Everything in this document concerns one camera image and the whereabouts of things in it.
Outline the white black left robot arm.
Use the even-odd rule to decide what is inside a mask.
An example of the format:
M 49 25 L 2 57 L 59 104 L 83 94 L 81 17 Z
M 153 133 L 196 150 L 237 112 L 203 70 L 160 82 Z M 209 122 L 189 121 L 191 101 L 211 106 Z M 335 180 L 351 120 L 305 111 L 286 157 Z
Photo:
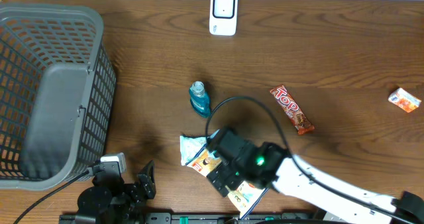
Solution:
M 93 186 L 78 198 L 77 224 L 144 223 L 141 208 L 156 195 L 154 162 L 151 160 L 137 175 L 137 181 L 126 183 L 118 162 L 100 162 L 89 169 Z

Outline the blue mouthwash bottle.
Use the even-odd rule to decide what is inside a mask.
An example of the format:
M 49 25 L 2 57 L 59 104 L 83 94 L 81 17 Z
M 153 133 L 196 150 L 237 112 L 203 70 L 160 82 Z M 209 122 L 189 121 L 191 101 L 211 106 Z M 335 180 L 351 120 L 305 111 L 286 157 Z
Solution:
M 194 111 L 202 117 L 208 118 L 211 114 L 210 97 L 203 82 L 196 81 L 189 88 L 190 103 Z

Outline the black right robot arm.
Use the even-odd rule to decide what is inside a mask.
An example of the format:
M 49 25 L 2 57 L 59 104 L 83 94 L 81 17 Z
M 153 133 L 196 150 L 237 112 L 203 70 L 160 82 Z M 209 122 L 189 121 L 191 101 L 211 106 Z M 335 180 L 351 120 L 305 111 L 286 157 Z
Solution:
M 206 148 L 221 159 L 208 175 L 217 190 L 235 190 L 242 182 L 272 188 L 315 205 L 348 223 L 422 223 L 423 199 L 403 192 L 397 199 L 356 187 L 326 174 L 277 144 L 256 146 L 221 129 Z

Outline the small orange snack packet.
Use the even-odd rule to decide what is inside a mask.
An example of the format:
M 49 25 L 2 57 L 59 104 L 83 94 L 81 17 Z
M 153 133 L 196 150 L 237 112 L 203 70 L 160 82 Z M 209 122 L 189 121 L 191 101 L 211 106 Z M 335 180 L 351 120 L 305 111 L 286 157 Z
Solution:
M 389 95 L 388 101 L 403 109 L 407 113 L 414 111 L 421 104 L 420 99 L 408 93 L 401 87 Z

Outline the white tissue pack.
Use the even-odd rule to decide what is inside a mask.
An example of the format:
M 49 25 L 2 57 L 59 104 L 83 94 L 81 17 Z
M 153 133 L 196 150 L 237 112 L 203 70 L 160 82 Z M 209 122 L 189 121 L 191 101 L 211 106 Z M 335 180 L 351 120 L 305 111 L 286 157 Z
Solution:
M 206 149 L 207 137 L 189 137 L 186 135 L 180 136 L 180 154 L 181 165 L 188 166 L 195 160 L 200 161 L 203 165 L 212 163 L 220 163 L 213 152 Z

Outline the red chocolate bar wrapper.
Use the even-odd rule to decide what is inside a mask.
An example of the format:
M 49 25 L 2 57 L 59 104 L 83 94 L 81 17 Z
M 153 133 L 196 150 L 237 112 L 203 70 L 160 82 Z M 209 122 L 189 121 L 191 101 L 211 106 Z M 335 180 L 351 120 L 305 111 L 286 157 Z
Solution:
M 305 116 L 300 106 L 290 95 L 284 85 L 278 85 L 270 90 L 274 99 L 278 102 L 285 114 L 289 117 L 292 125 L 296 128 L 298 135 L 304 135 L 315 130 L 314 125 Z

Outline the yellow snack bag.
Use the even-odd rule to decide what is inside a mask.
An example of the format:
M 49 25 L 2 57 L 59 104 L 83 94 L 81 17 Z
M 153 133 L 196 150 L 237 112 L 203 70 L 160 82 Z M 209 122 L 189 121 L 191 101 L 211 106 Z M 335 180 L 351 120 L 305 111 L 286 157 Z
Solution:
M 222 161 L 220 161 L 220 163 L 203 165 L 198 160 L 195 160 L 188 165 L 188 167 L 193 168 L 205 177 L 218 166 L 227 165 L 225 165 Z M 240 218 L 244 219 L 254 209 L 267 191 L 267 188 L 260 189 L 247 181 L 244 181 L 235 191 L 230 191 L 227 198 L 229 198 L 232 204 L 239 210 Z

